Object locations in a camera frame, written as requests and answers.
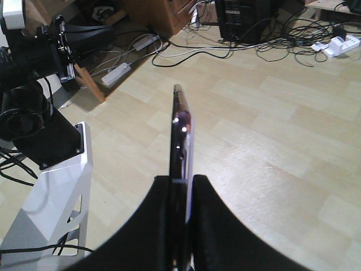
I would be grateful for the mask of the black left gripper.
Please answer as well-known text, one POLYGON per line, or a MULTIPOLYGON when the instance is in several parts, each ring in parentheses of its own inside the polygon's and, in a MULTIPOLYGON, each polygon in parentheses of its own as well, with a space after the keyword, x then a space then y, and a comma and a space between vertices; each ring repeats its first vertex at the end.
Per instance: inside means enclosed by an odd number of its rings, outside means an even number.
POLYGON ((75 66, 83 68, 97 53, 116 40, 109 25, 75 25, 56 15, 49 25, 36 29, 36 41, 45 43, 61 83, 76 78, 75 66))

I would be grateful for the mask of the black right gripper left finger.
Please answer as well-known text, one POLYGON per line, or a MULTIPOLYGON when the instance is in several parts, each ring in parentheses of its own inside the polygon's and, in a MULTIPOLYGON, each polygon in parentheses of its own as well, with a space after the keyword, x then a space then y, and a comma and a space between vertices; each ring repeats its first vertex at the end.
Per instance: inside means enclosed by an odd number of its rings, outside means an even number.
POLYGON ((127 222, 104 244, 66 270, 165 270, 168 176, 156 176, 127 222))

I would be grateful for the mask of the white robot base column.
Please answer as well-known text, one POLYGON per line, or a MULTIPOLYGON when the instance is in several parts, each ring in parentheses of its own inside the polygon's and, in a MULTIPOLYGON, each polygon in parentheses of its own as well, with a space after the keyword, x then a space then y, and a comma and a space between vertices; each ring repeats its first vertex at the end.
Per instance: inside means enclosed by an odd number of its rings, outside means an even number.
POLYGON ((53 249, 31 252, 30 248, 52 246, 61 237, 85 247, 93 173, 90 127, 79 123, 83 150, 80 154, 41 171, 36 184, 3 239, 1 270, 64 270, 82 260, 84 250, 53 249))

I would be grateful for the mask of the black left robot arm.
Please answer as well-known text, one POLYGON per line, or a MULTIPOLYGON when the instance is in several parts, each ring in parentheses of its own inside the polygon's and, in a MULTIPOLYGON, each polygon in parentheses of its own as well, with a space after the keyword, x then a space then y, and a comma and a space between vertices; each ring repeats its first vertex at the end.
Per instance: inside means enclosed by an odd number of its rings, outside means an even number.
POLYGON ((25 36, 20 27, 1 29, 8 45, 1 48, 1 139, 12 142, 41 169, 84 151, 83 135, 45 97, 39 81, 57 75, 61 82, 75 78, 74 66, 112 43, 111 26, 66 23, 62 16, 25 36))

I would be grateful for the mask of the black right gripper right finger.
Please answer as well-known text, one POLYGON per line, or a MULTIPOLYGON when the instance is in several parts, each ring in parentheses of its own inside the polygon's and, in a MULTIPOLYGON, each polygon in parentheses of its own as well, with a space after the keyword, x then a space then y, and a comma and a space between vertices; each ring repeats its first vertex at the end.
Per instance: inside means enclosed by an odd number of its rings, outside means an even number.
POLYGON ((309 269, 247 228, 202 174, 192 182, 191 238, 195 270, 309 269))

